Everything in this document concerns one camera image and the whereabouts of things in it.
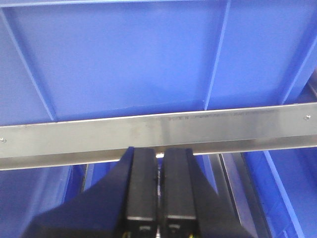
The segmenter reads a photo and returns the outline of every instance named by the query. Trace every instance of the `metal bracket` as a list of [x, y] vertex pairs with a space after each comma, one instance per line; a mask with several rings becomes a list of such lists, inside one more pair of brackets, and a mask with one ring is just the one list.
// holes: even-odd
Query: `metal bracket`
[[317, 103], [0, 127], [0, 170], [117, 160], [129, 146], [227, 153], [317, 146]]

